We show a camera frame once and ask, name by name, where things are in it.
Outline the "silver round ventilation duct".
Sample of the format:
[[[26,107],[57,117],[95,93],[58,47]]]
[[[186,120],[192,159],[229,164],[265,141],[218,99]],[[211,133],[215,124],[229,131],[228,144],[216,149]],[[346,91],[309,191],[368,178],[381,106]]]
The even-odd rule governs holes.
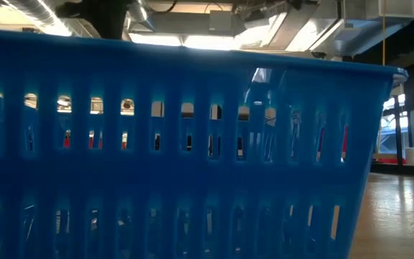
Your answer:
[[[28,18],[45,34],[99,38],[99,33],[84,19],[59,18],[53,0],[2,0],[14,11]]]

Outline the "black office desk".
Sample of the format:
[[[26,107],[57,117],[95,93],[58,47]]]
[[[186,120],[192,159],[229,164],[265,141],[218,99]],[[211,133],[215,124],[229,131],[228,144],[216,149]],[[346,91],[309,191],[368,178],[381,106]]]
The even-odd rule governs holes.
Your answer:
[[[414,176],[414,165],[373,163],[371,165],[370,172],[401,176]]]

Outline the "black window frame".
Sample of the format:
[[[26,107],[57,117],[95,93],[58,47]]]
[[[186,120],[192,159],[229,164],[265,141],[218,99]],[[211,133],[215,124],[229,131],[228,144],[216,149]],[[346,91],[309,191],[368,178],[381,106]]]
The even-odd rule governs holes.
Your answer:
[[[414,75],[384,103],[375,153],[396,154],[396,165],[406,165],[407,147],[414,147]]]

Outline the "blue plastic basket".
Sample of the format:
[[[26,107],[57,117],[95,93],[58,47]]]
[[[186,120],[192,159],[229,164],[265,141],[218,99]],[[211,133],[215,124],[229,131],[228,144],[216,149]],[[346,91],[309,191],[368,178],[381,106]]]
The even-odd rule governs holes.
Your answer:
[[[347,259],[407,78],[0,31],[0,259]],[[66,130],[127,149],[62,149]]]

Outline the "grey rectangular ventilation duct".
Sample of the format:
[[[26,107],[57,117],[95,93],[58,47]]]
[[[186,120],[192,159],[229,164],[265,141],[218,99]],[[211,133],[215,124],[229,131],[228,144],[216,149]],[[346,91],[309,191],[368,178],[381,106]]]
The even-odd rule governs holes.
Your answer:
[[[234,38],[240,50],[264,53],[316,51],[342,24],[342,0],[282,0],[239,14],[253,19]]]
[[[177,35],[206,35],[209,32],[210,15],[169,12],[153,14],[150,24],[156,33]]]
[[[334,0],[335,21],[309,47],[313,53],[354,56],[414,20],[414,0]]]

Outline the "red plastic basket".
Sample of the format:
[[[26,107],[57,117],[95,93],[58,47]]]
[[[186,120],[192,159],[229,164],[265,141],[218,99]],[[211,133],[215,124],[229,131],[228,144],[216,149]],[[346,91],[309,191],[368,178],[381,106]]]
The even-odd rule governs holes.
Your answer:
[[[72,132],[67,129],[64,134],[62,149],[70,149],[78,152],[121,152],[127,149],[127,142],[123,141],[123,136],[127,135],[125,132],[118,134],[116,139],[110,136],[105,136],[103,130],[89,130],[83,135],[81,132],[79,136],[78,132]]]

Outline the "red plastic box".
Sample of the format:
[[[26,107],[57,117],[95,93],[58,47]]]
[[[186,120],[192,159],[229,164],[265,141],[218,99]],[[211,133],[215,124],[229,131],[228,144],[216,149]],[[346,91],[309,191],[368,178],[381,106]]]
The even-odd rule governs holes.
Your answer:
[[[385,163],[385,164],[398,164],[398,158],[396,154],[382,154],[375,153],[373,155],[374,163]]]

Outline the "ceiling light panel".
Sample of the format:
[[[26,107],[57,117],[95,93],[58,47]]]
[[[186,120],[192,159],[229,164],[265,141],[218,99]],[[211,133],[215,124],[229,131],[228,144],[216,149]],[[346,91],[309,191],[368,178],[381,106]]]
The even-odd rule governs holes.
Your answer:
[[[211,35],[164,35],[129,33],[132,42],[147,45],[189,47],[204,50],[237,50],[233,37]]]

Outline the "grey ceiling unit box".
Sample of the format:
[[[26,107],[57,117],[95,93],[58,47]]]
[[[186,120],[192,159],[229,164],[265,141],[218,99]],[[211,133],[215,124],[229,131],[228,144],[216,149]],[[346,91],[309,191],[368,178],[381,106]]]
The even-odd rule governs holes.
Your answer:
[[[237,15],[229,11],[210,11],[208,26],[210,35],[235,37],[245,30],[244,22]]]

